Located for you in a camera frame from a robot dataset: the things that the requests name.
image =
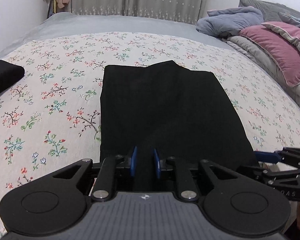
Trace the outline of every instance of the screw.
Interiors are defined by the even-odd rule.
[[[105,190],[97,190],[92,194],[95,198],[106,198],[109,196],[109,193]]]
[[[197,196],[197,193],[195,193],[192,190],[185,190],[181,193],[181,197],[186,198],[186,199],[193,199]]]

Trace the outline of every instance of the folded black garment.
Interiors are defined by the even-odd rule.
[[[161,157],[208,159],[232,170],[258,164],[239,116],[211,72],[174,61],[145,68],[108,65],[100,102],[100,161],[137,146],[140,191],[151,184],[151,147]]]
[[[18,82],[24,75],[23,67],[0,60],[0,93]]]

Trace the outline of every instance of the flower pattern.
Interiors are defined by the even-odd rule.
[[[236,51],[179,37],[113,32],[31,41],[3,60],[23,66],[26,74],[0,96],[0,200],[81,158],[98,162],[99,98],[107,65],[174,60],[193,71],[213,72],[254,150],[300,147],[300,108]],[[4,233],[0,220],[0,236]]]

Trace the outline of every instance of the pink pillow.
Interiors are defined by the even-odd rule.
[[[300,51],[300,28],[284,22],[266,22],[262,23],[262,25],[280,34]]]
[[[239,33],[262,47],[280,68],[287,85],[300,84],[300,52],[279,34],[262,25],[245,28]]]

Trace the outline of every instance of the gray gripper plate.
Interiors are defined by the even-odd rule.
[[[73,227],[53,236],[9,233],[2,240],[240,240],[211,225],[198,206],[172,193],[118,192],[108,202],[94,203]],[[254,240],[284,240],[276,233]]]

